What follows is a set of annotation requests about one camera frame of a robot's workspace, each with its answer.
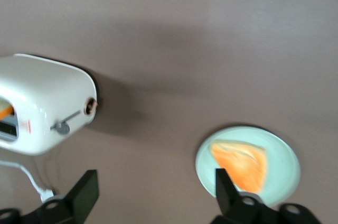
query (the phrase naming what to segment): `bread slice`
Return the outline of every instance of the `bread slice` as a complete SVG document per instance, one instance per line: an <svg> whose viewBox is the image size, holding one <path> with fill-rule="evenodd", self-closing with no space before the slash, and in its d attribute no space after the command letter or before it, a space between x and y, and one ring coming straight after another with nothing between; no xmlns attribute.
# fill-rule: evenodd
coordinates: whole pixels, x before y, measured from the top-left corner
<svg viewBox="0 0 338 224"><path fill-rule="evenodd" d="M4 119L12 112L14 112L12 105L3 99L0 99L0 120Z"/></svg>
<svg viewBox="0 0 338 224"><path fill-rule="evenodd" d="M244 142L214 141L210 151L240 189L256 193L263 188L267 174L264 148Z"/></svg>

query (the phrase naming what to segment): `white plate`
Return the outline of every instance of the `white plate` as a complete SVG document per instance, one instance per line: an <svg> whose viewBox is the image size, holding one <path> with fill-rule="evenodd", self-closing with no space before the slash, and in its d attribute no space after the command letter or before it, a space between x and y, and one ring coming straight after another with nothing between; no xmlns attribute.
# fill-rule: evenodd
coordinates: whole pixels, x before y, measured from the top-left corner
<svg viewBox="0 0 338 224"><path fill-rule="evenodd" d="M212 141L240 141L267 150L268 171L263 189L258 193L264 204L275 206L286 200L297 188L301 177L299 161L293 150L276 135L251 126L235 126L208 137L196 156L196 172L205 189L215 197L215 169L219 165L210 152Z"/></svg>

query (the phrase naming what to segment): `white cable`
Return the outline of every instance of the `white cable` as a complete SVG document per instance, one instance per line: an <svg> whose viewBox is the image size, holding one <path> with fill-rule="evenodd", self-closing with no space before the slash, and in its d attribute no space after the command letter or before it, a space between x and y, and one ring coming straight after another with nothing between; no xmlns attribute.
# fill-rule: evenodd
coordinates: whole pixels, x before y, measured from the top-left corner
<svg viewBox="0 0 338 224"><path fill-rule="evenodd" d="M44 202L48 198L54 196L54 193L53 193L52 190L49 190L49 189L44 190L41 187L39 187L38 184L35 182L32 174L23 165L20 165L20 164L15 163L15 162L8 162L8 161L2 161L2 160L0 160L0 165L8 166L8 167L15 167L17 169L22 170L28 176L28 178L30 179L33 187L35 188L35 190L40 195L40 198L41 198L42 202Z"/></svg>

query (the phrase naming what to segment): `plate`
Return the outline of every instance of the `plate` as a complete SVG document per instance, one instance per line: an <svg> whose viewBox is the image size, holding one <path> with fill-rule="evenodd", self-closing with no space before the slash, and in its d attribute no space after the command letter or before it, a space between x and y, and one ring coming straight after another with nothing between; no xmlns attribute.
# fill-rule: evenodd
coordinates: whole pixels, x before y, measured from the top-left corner
<svg viewBox="0 0 338 224"><path fill-rule="evenodd" d="M212 134L197 152L197 175L212 196L216 197L215 169L220 168L210 152L213 141L244 142L266 149L267 176L262 190L257 194L267 206L273 207L283 202L296 190L301 178L301 168L294 151L282 139L266 130L252 126L235 126Z"/></svg>

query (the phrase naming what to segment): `red label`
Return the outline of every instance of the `red label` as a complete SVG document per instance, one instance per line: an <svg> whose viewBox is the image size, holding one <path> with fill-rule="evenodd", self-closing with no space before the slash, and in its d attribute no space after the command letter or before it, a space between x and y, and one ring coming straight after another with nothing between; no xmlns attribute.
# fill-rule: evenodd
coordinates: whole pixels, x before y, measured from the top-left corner
<svg viewBox="0 0 338 224"><path fill-rule="evenodd" d="M31 130L31 121L30 120L23 122L22 125L26 128L27 132L29 132L29 133L32 132L32 130Z"/></svg>

